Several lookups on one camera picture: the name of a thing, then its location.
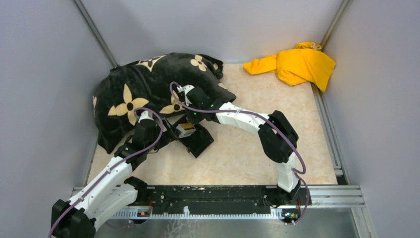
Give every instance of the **cable tie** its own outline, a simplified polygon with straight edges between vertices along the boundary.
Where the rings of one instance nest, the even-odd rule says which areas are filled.
[[[178,93],[181,93],[182,91],[184,91],[181,85],[177,86],[176,90],[178,90]]]
[[[241,112],[241,110],[242,110],[243,108],[238,108],[237,110],[236,110],[236,113],[235,113],[235,122],[236,122],[236,126],[237,127],[239,127],[239,124],[238,124],[238,121],[237,121],[237,119],[236,119],[236,117],[238,116],[238,114]]]
[[[85,198],[83,197],[83,195],[84,195],[84,193],[82,193],[82,194],[78,197],[78,199],[80,199],[80,202],[83,202],[83,201],[85,200]]]

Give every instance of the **enclosure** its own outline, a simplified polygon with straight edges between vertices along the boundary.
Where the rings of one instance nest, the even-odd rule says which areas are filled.
[[[420,166],[420,2],[41,0],[5,3],[1,14],[2,237],[46,237],[52,205],[81,190],[111,159],[97,145],[95,98],[92,104],[110,70],[171,52],[223,61],[220,82],[236,105],[286,115],[299,134],[312,204],[296,226],[163,219],[124,230],[102,226],[96,237],[420,232],[413,182]],[[320,44],[337,63],[324,93],[309,82],[290,87],[274,73],[243,69],[300,42]],[[214,143],[198,158],[171,143],[133,175],[158,186],[276,184],[258,137],[202,124]]]

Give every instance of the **beige flower pattern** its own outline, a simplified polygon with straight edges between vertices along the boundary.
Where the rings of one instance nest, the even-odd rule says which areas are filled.
[[[95,96],[93,96],[93,116],[95,116],[95,107],[96,107],[96,101],[97,100],[98,99]]]
[[[136,124],[136,116],[134,115],[134,110],[136,108],[144,107],[149,101],[145,98],[136,98],[133,99],[131,95],[130,88],[127,84],[124,84],[123,91],[124,103],[121,103],[118,106],[112,106],[109,109],[108,116],[123,116],[127,114],[128,121],[132,124]]]
[[[223,83],[219,83],[218,85],[219,85],[219,87],[221,87],[221,88],[227,89],[227,88],[226,88],[226,86],[225,86]]]
[[[190,61],[190,63],[191,63],[193,66],[198,66],[198,68],[199,68],[201,71],[205,71],[205,70],[206,70],[206,68],[207,68],[207,65],[206,65],[205,63],[203,63],[203,62],[202,62],[202,60],[203,60],[203,57],[202,57],[202,56],[196,55],[196,56],[194,57],[194,59],[192,59],[192,60]]]
[[[160,113],[162,114],[171,114],[171,113],[175,113],[175,112],[179,112],[181,110],[184,110],[184,108],[178,103],[177,100],[175,100],[175,98],[173,96],[171,96],[171,104],[168,106],[165,106],[162,108],[162,110],[160,111]]]
[[[148,60],[142,60],[142,61],[139,61],[137,65],[143,65],[144,67],[146,67],[151,72],[155,63],[165,56],[166,55],[156,56],[156,57],[153,57],[153,58],[148,59]]]

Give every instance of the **metal frame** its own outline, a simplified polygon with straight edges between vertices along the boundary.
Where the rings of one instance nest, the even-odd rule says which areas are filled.
[[[348,9],[348,6],[353,0],[343,0],[338,11],[331,22],[330,27],[328,28],[322,42],[322,49],[328,43],[331,35],[334,32],[334,29],[337,26],[337,23],[340,21],[341,16]],[[105,40],[101,36],[99,30],[94,24],[92,18],[90,17],[88,11],[84,7],[81,0],[73,0],[77,9],[80,11],[81,16],[85,20],[86,25],[89,30],[92,32],[95,37],[99,47],[102,49],[109,63],[116,67],[118,63],[107,46]],[[342,152],[337,140],[337,136],[334,130],[331,117],[328,112],[327,104],[324,98],[324,95],[318,90],[318,88],[312,85],[315,102],[318,108],[319,116],[321,123],[324,129],[325,137],[327,140],[328,148],[331,154],[331,160],[334,166],[336,176],[343,176],[348,183],[350,181],[347,177],[347,170],[343,162]],[[309,209],[316,208],[351,208],[353,213],[355,227],[358,231],[359,237],[361,238],[375,238],[374,228],[370,222],[370,217],[366,209],[365,201],[363,199],[362,192],[358,185],[309,185],[309,190],[312,196],[312,205],[308,206]],[[75,187],[73,193],[78,192],[81,188]],[[295,206],[280,206],[279,209],[290,209],[295,208]]]

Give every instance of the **cable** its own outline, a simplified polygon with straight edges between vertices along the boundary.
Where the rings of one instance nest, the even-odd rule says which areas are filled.
[[[309,188],[306,184],[306,182],[298,175],[298,174],[305,174],[306,173],[306,166],[305,166],[305,162],[302,159],[302,156],[299,154],[298,150],[295,148],[295,146],[292,144],[292,142],[290,142],[290,140],[279,130],[279,128],[277,128],[272,122],[270,122],[270,120],[264,118],[263,116],[261,116],[258,113],[254,113],[254,112],[250,112],[250,111],[242,111],[242,110],[201,110],[201,109],[196,109],[196,108],[192,108],[187,106],[185,103],[181,102],[181,100],[179,99],[179,97],[177,97],[175,95],[175,90],[172,90],[173,85],[176,85],[176,87],[180,87],[181,85],[179,85],[179,83],[172,81],[169,84],[169,91],[171,92],[172,96],[174,97],[174,99],[180,104],[182,105],[184,108],[192,110],[194,112],[198,112],[198,113],[243,113],[243,114],[249,114],[249,115],[253,115],[256,117],[261,118],[262,120],[264,120],[268,125],[271,126],[271,128],[273,128],[280,136],[281,138],[283,138],[284,141],[286,141],[287,145],[289,145],[290,149],[293,150],[293,152],[295,152],[296,156],[298,157],[301,165],[302,165],[302,171],[299,171],[295,168],[292,169],[293,172],[295,172],[295,176],[300,179],[302,181],[302,183],[305,185],[306,188],[306,202],[305,202],[305,206],[303,208],[303,211],[301,213],[301,215],[299,216],[299,218],[297,218],[297,220],[294,223],[288,223],[290,225],[295,225],[297,224],[298,221],[301,220],[301,218],[303,217],[304,213],[306,212],[306,208],[309,205],[309,197],[310,197],[310,192],[309,192]]]
[[[132,222],[129,222],[127,225],[118,227],[118,226],[111,225],[108,221],[105,222],[105,225],[111,227],[112,229],[117,229],[117,230],[129,228],[132,226],[132,224],[133,224]]]
[[[301,212],[301,197],[298,197],[298,213]]]
[[[305,189],[306,189],[306,201],[305,201],[305,206],[303,207],[302,213],[301,215],[297,218],[297,220],[294,223],[287,223],[288,225],[296,225],[303,217],[303,215],[306,212],[306,208],[309,205],[309,197],[311,196],[309,193],[309,188],[308,185],[306,184],[306,182],[303,180],[303,178],[301,178],[298,174],[295,174],[295,176],[300,179],[302,181],[302,183],[305,185]]]
[[[201,110],[201,109],[196,109],[196,108],[189,107],[185,103],[181,102],[181,100],[179,100],[177,95],[175,95],[175,92],[174,92],[175,90],[172,90],[173,85],[176,85],[177,87],[180,86],[180,85],[177,82],[173,81],[169,85],[169,90],[170,90],[172,96],[175,98],[175,100],[186,109],[189,109],[189,110],[192,110],[192,111],[195,111],[195,112],[198,112],[198,113],[237,113],[238,112],[238,110]],[[293,169],[293,171],[298,173],[298,174],[301,174],[301,175],[304,175],[306,173],[306,166],[305,166],[305,162],[302,159],[302,156],[296,150],[296,148],[292,144],[292,142],[290,142],[290,140],[272,122],[270,122],[270,120],[264,118],[263,116],[261,116],[258,113],[254,113],[254,112],[250,112],[250,111],[239,111],[239,113],[253,115],[253,116],[259,117],[262,120],[264,120],[265,122],[267,122],[267,124],[270,125],[271,128],[273,128],[281,136],[281,138],[283,138],[284,141],[286,141],[287,145],[289,145],[289,147],[293,150],[293,152],[295,152],[296,156],[298,157],[299,161],[301,162],[302,171],[299,171],[297,169]]]
[[[150,215],[150,213],[152,211],[152,208],[153,208],[153,200],[152,200],[152,197],[147,197],[147,199],[150,200],[149,210],[147,211],[147,213]]]
[[[137,152],[135,152],[135,153],[133,153],[133,154],[131,154],[131,155],[129,155],[129,156],[127,156],[127,157],[125,157],[124,159],[122,159],[122,160],[120,160],[120,161],[118,161],[115,165],[113,165],[113,166],[111,166],[111,168],[109,169],[109,171],[112,171],[113,169],[115,169],[117,166],[119,166],[120,164],[122,164],[122,163],[124,163],[125,161],[127,161],[128,159],[130,159],[130,158],[132,158],[132,157],[134,157],[134,156],[137,156],[137,155],[139,155],[139,154],[141,154],[141,153],[143,153],[143,152],[145,152],[145,151],[148,151],[149,149],[151,149],[151,148],[153,148],[156,144],[157,144],[157,142],[160,140],[160,138],[162,137],[162,134],[163,134],[163,121],[162,121],[162,118],[160,118],[160,116],[157,114],[157,113],[155,113],[154,111],[152,111],[151,109],[148,109],[148,108],[136,108],[135,110],[134,110],[134,113],[135,113],[135,115],[137,114],[136,112],[138,111],[138,110],[146,110],[146,111],[149,111],[149,112],[151,112],[153,115],[155,115],[155,117],[157,117],[157,119],[159,120],[159,122],[160,122],[160,132],[159,132],[159,135],[157,136],[157,138],[156,138],[156,140],[151,144],[151,145],[149,145],[148,147],[146,147],[146,148],[144,148],[144,149],[142,149],[142,150],[139,150],[139,151],[137,151]],[[77,199],[71,206],[69,206],[59,217],[58,217],[58,219],[54,222],[54,224],[51,226],[51,229],[50,229],[50,231],[48,232],[48,238],[51,238],[52,236],[53,236],[53,232],[54,232],[54,230],[55,230],[55,228],[58,226],[58,224],[60,223],[60,221],[64,218],[64,216],[65,215],[67,215],[67,213],[68,212],[70,212],[70,210],[71,209],[73,209],[79,202],[81,202],[91,191],[92,191],[92,189],[94,189],[97,185],[98,185],[98,183],[99,182],[101,182],[103,179],[104,179],[104,177],[106,176],[106,175],[108,175],[109,174],[109,172],[108,171],[106,171],[105,173],[103,173],[100,177],[99,177],[99,179],[98,180],[96,180],[95,181],[95,183],[93,183],[92,184],[92,186],[90,186],[87,190],[86,190],[86,192],[85,193],[83,193],[82,194],[82,196],[81,196],[81,198],[79,198],[79,199]]]

